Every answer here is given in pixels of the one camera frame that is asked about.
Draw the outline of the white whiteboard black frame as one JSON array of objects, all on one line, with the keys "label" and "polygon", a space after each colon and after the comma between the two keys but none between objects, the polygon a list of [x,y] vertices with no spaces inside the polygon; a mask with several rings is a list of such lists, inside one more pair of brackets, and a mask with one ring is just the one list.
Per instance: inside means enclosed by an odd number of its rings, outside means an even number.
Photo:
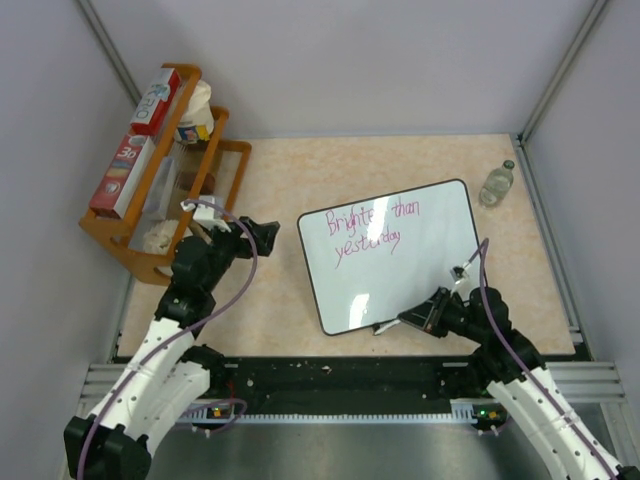
[{"label": "white whiteboard black frame", "polygon": [[479,246],[460,179],[306,212],[297,228],[323,332],[334,336],[394,319],[452,287],[478,284]]}]

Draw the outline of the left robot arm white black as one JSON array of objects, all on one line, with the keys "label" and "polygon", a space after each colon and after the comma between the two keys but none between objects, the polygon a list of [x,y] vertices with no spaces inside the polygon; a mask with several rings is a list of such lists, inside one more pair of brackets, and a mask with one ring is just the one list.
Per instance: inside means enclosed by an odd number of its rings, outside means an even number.
[{"label": "left robot arm white black", "polygon": [[228,310],[213,290],[238,259],[271,254],[278,222],[240,217],[175,247],[171,280],[137,352],[102,400],[63,433],[74,479],[144,479],[164,437],[201,395],[216,396],[227,374],[218,352],[195,341]]}]

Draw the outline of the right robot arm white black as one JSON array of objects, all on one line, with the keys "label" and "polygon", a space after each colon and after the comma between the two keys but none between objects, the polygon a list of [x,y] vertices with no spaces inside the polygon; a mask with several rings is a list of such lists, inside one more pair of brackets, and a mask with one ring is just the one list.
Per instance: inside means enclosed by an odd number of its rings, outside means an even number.
[{"label": "right robot arm white black", "polygon": [[398,319],[437,338],[449,333],[478,344],[463,374],[445,381],[456,395],[472,390],[506,410],[553,479],[637,479],[590,432],[565,399],[533,343],[512,326],[500,292],[479,287],[464,300],[439,288]]}]

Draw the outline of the white crumpled bag lower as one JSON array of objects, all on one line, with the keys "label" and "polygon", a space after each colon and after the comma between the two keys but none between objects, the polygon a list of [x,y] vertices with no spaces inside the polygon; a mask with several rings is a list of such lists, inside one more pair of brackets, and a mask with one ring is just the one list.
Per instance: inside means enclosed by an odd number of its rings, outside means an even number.
[{"label": "white crumpled bag lower", "polygon": [[170,250],[178,225],[178,220],[164,220],[156,223],[143,235],[143,252],[166,255]]}]

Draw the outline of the clear plastic box on shelf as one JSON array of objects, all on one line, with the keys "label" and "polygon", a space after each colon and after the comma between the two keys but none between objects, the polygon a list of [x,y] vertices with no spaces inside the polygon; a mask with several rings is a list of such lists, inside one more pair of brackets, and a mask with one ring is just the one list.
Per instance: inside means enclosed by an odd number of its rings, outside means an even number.
[{"label": "clear plastic box on shelf", "polygon": [[158,221],[166,219],[176,177],[176,158],[164,157],[142,208],[142,214],[146,218]]}]

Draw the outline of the red 3D toothpaste box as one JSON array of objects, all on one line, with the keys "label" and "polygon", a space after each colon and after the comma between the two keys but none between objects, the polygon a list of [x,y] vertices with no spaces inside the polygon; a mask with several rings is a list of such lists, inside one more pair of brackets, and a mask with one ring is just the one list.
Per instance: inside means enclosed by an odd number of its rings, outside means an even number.
[{"label": "red 3D toothpaste box", "polygon": [[154,151],[150,136],[128,132],[93,194],[89,209],[99,217],[123,218]]}]

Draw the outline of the red white toothpaste box upper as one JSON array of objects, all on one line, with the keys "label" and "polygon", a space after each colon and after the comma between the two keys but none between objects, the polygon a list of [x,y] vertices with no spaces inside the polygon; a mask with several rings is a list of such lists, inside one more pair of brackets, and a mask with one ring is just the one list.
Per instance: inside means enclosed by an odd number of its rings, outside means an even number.
[{"label": "red white toothpaste box upper", "polygon": [[161,68],[157,71],[131,118],[130,127],[135,134],[158,134],[180,82],[175,68]]}]

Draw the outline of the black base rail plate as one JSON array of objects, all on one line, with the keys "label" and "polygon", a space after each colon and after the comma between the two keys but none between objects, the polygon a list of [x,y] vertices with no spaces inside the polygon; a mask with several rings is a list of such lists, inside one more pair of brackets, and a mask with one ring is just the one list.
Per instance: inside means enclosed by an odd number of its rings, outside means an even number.
[{"label": "black base rail plate", "polygon": [[461,358],[227,357],[213,364],[203,400],[238,398],[249,415],[447,413],[458,399],[489,399]]}]

